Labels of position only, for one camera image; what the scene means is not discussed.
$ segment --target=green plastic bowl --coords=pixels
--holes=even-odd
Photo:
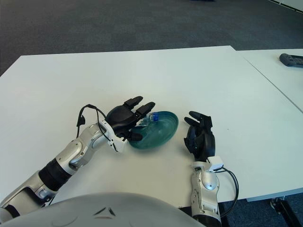
[[[178,127],[178,117],[168,111],[158,112],[159,120],[150,122],[144,127],[134,127],[131,131],[143,136],[141,141],[129,143],[137,149],[149,149],[163,145],[175,134]]]

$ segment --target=black cable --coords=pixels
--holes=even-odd
[[[235,174],[234,174],[232,171],[230,171],[230,170],[228,170],[228,169],[226,169],[226,168],[224,168],[224,167],[222,167],[222,169],[224,169],[224,170],[223,170],[223,171],[218,171],[218,172],[215,172],[215,173],[222,173],[222,172],[228,172],[228,173],[229,173],[229,175],[232,177],[233,182],[234,182],[234,184],[235,184],[236,196],[235,196],[235,198],[234,198],[234,200],[233,200],[232,206],[231,206],[227,211],[225,211],[224,213],[222,213],[222,214],[220,215],[221,218],[225,217],[227,214],[229,214],[229,213],[232,211],[232,209],[233,209],[234,206],[236,205],[236,202],[237,202],[238,196],[239,196],[239,183],[238,183],[238,180],[237,180]]]
[[[97,120],[98,120],[99,129],[100,129],[100,131],[102,132],[102,135],[103,135],[108,141],[110,141],[110,139],[104,134],[103,130],[101,129],[101,126],[100,126],[100,123],[99,123],[99,113],[98,113],[98,110],[97,110],[97,109],[96,109],[96,112],[97,112]]]
[[[82,124],[85,124],[85,118],[82,116],[82,113],[83,113],[83,111],[84,111],[85,108],[90,108],[90,109],[96,110],[96,113],[97,113],[97,120],[98,120],[98,127],[99,127],[100,131],[102,132],[102,135],[103,135],[108,141],[111,141],[110,138],[108,138],[108,137],[105,135],[105,133],[103,132],[103,130],[102,130],[102,128],[101,128],[101,125],[100,125],[100,121],[99,121],[99,113],[101,113],[101,114],[103,115],[103,117],[106,118],[105,114],[104,114],[99,108],[97,108],[96,106],[91,105],[91,104],[85,105],[84,107],[81,108],[81,110],[80,110],[80,112],[79,112],[78,122],[77,122],[77,137],[76,137],[76,138],[79,137],[80,126],[81,126]]]
[[[55,196],[56,196],[56,195],[54,195],[54,197],[50,200],[50,202],[48,203],[48,206],[50,206],[50,205],[52,204],[52,202],[53,202]]]

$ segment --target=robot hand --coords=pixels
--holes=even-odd
[[[185,145],[190,153],[195,156],[195,161],[206,162],[208,157],[215,154],[215,140],[211,131],[212,118],[190,111],[189,115],[198,120],[185,117],[184,120],[190,125],[187,137],[184,138]]]
[[[214,172],[222,168],[223,162],[215,155],[215,140],[211,132],[212,119],[198,112],[190,111],[189,115],[199,122],[185,117],[190,125],[185,145],[194,154],[194,173],[191,177],[192,195],[191,210],[193,218],[207,227],[221,227],[220,212],[217,202],[219,180]]]
[[[141,140],[140,134],[133,134],[129,130],[155,106],[155,103],[150,102],[141,106],[135,113],[132,112],[134,106],[142,99],[141,96],[129,99],[123,105],[112,109],[107,116],[93,105],[84,106],[78,117],[77,138],[1,202],[0,223],[45,206],[68,179],[91,160],[104,141],[118,152],[123,151],[127,140]],[[82,113],[86,107],[95,109],[97,116],[101,113],[105,120],[98,119],[96,124],[87,127],[79,135],[80,126],[85,124]]]

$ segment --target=white table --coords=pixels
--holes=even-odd
[[[76,135],[87,103],[104,112],[142,95],[179,118],[175,136],[152,152],[104,145],[55,201],[94,192],[137,192],[190,205],[193,156],[183,138],[190,110],[211,115],[216,154],[240,184],[239,199],[303,188],[303,114],[230,46],[21,56],[0,78],[0,200]],[[87,124],[96,121],[86,111]],[[234,198],[219,175],[218,201]]]
[[[303,56],[303,49],[238,51],[303,113],[303,68],[287,67],[282,53]]]

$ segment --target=black remote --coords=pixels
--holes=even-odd
[[[283,53],[280,55],[280,61],[286,66],[303,66],[303,56],[289,55]]]

